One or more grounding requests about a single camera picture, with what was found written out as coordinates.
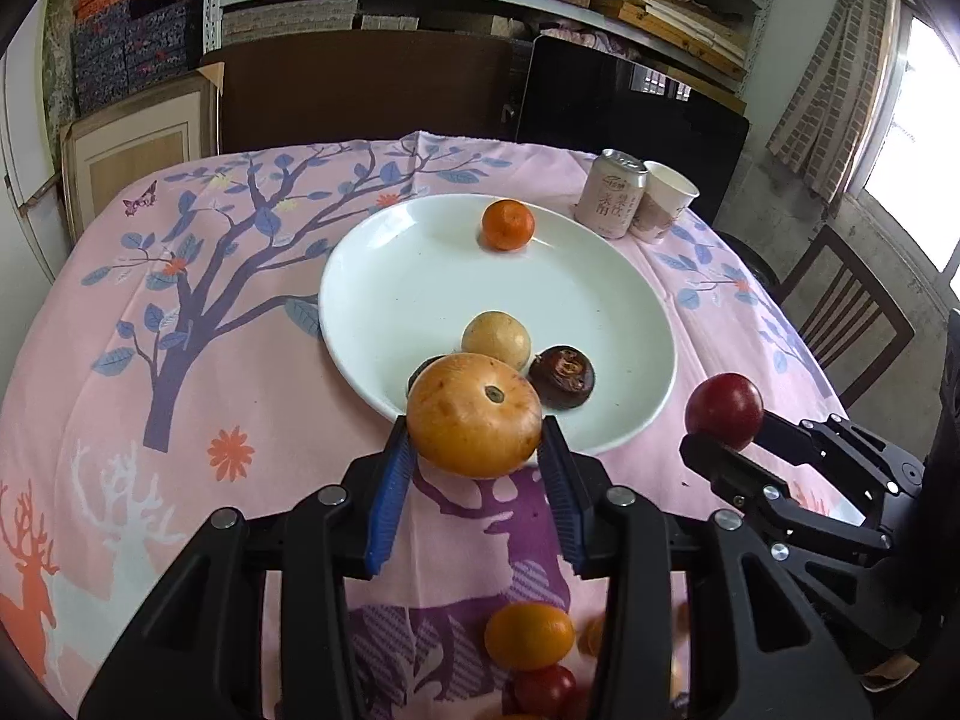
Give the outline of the right hand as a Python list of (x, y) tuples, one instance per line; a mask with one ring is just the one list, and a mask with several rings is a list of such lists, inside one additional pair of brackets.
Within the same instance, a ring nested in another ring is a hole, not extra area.
[(861, 678), (861, 684), (867, 692), (872, 694), (888, 691), (907, 681), (918, 668), (919, 663), (914, 658), (906, 653), (897, 653), (882, 665), (867, 671)]

